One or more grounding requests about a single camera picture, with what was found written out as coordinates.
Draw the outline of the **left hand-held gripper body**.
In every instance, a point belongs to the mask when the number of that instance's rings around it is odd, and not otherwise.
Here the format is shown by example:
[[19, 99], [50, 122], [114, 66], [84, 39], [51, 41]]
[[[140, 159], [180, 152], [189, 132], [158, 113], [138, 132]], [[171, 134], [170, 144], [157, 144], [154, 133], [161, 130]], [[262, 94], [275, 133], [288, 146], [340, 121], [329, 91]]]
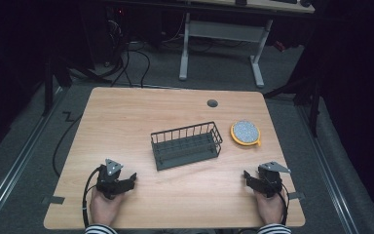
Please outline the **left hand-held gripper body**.
[[105, 164], [99, 167], [95, 187], [109, 200], [113, 200], [117, 195], [126, 192], [125, 185], [119, 181], [122, 168], [122, 164], [111, 159], [106, 159]]

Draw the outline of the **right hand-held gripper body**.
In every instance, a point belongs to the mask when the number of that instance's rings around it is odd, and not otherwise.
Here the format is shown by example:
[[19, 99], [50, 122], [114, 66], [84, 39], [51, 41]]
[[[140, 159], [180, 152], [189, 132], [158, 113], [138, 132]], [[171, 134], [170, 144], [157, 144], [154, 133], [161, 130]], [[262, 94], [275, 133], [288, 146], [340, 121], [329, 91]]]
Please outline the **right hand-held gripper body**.
[[262, 181], [262, 194], [268, 198], [281, 192], [282, 179], [280, 173], [291, 173], [291, 170], [285, 166], [272, 161], [258, 166], [259, 179]]

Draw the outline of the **person's right hand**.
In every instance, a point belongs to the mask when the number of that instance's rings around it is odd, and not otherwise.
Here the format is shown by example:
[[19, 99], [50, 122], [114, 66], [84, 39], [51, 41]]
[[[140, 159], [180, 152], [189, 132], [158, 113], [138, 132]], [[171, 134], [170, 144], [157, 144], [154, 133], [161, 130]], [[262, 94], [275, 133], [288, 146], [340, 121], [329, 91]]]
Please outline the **person's right hand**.
[[280, 224], [284, 216], [284, 202], [281, 195], [276, 194], [270, 198], [255, 191], [257, 211], [264, 224]]

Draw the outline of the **person's left hand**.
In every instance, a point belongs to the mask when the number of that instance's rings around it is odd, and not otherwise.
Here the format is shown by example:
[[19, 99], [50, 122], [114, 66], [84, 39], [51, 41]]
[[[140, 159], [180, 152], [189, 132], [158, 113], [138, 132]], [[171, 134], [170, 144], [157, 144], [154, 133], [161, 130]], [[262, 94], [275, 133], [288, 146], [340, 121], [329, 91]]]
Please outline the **person's left hand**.
[[102, 192], [93, 190], [90, 203], [92, 223], [110, 226], [118, 215], [123, 199], [124, 194], [119, 194], [110, 200]]

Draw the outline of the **round yellow speckled scrubbing pad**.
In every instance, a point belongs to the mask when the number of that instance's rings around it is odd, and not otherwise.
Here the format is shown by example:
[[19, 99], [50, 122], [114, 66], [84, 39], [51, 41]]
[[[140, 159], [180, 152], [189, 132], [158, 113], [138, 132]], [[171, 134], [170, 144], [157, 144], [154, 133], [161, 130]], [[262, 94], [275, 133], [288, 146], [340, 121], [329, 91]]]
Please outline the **round yellow speckled scrubbing pad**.
[[252, 122], [245, 120], [234, 123], [230, 135], [236, 143], [243, 146], [259, 144], [261, 138], [259, 129]]

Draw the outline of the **black metal stand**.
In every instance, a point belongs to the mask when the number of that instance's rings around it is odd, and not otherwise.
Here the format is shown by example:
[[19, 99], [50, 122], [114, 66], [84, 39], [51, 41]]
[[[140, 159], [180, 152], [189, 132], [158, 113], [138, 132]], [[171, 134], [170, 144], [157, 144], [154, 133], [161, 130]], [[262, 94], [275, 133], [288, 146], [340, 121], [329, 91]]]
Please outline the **black metal stand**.
[[54, 103], [54, 79], [56, 79], [62, 88], [69, 88], [72, 85], [66, 60], [62, 57], [52, 55], [48, 57], [45, 63], [44, 116], [50, 113]]
[[279, 94], [294, 93], [295, 105], [310, 105], [308, 115], [308, 128], [314, 137], [318, 136], [317, 120], [319, 115], [320, 80], [316, 76], [304, 77], [296, 81], [290, 81], [273, 91], [264, 94], [264, 98], [273, 98]]

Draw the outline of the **metal floor rail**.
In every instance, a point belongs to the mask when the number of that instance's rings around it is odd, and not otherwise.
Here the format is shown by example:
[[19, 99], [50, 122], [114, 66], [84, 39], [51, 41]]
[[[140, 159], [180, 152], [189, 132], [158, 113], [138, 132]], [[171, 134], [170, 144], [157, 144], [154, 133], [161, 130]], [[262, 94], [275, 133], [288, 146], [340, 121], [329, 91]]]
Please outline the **metal floor rail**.
[[44, 112], [45, 89], [40, 88], [26, 109], [10, 125], [0, 143], [0, 211], [32, 157], [33, 150], [44, 132], [54, 109], [63, 100], [67, 88], [56, 88], [52, 105]]
[[309, 116], [306, 113], [304, 107], [296, 108], [301, 121], [303, 122], [304, 129], [308, 134], [310, 142], [315, 150], [315, 157], [318, 161], [318, 170], [322, 176], [323, 182], [326, 186], [327, 192], [332, 201], [333, 207], [339, 217], [339, 220], [345, 230], [346, 234], [359, 234], [356, 227], [355, 221], [343, 195], [334, 174], [331, 171], [331, 168], [327, 162], [324, 151], [319, 143], [319, 140], [314, 136], [313, 132], [310, 129], [309, 125]]

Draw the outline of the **white metal desk frame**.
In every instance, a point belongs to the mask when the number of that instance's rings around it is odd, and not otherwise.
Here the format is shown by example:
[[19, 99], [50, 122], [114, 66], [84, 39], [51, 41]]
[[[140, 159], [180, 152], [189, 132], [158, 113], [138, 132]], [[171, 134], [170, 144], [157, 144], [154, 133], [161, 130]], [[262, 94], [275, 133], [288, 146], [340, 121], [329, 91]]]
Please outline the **white metal desk frame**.
[[249, 57], [255, 84], [258, 88], [265, 86], [259, 60], [271, 31], [273, 21], [268, 19], [264, 26], [238, 25], [222, 22], [191, 20], [190, 14], [185, 15], [183, 50], [180, 60], [179, 79], [188, 77], [189, 39], [191, 37], [222, 39], [240, 42], [257, 43], [258, 49]]

